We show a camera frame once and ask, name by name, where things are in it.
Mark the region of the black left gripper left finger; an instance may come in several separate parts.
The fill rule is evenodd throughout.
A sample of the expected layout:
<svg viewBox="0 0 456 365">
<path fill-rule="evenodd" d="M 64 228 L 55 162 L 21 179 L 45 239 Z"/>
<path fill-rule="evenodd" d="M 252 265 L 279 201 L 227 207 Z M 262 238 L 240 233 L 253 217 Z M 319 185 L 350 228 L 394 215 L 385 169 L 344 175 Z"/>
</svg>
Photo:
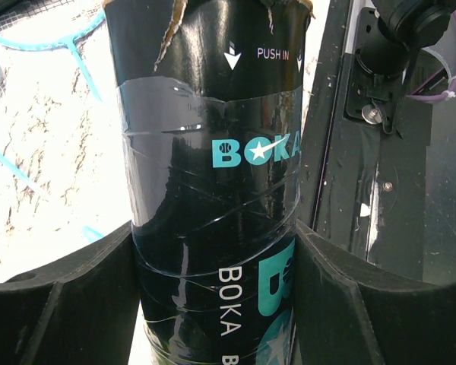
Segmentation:
<svg viewBox="0 0 456 365">
<path fill-rule="evenodd" d="M 138 307 L 124 224 L 0 284 L 0 364 L 127 364 Z"/>
</svg>

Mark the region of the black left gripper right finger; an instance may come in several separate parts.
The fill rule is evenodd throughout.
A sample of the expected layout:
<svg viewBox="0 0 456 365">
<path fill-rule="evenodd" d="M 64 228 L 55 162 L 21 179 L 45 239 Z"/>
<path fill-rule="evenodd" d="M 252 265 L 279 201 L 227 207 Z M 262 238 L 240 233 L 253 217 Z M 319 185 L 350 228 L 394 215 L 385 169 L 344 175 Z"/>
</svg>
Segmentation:
<svg viewBox="0 0 456 365">
<path fill-rule="evenodd" d="M 456 364 L 456 283 L 377 268 L 296 225 L 296 364 Z"/>
</svg>

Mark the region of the black Boka shuttlecock tube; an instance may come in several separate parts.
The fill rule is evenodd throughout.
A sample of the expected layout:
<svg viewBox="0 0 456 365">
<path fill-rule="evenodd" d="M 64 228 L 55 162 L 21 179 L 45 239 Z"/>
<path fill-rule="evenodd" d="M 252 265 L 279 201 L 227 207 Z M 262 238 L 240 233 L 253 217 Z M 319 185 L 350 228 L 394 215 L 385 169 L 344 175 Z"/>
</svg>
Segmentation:
<svg viewBox="0 0 456 365">
<path fill-rule="evenodd" d="M 103 9 L 153 363 L 289 364 L 309 9 Z"/>
</svg>

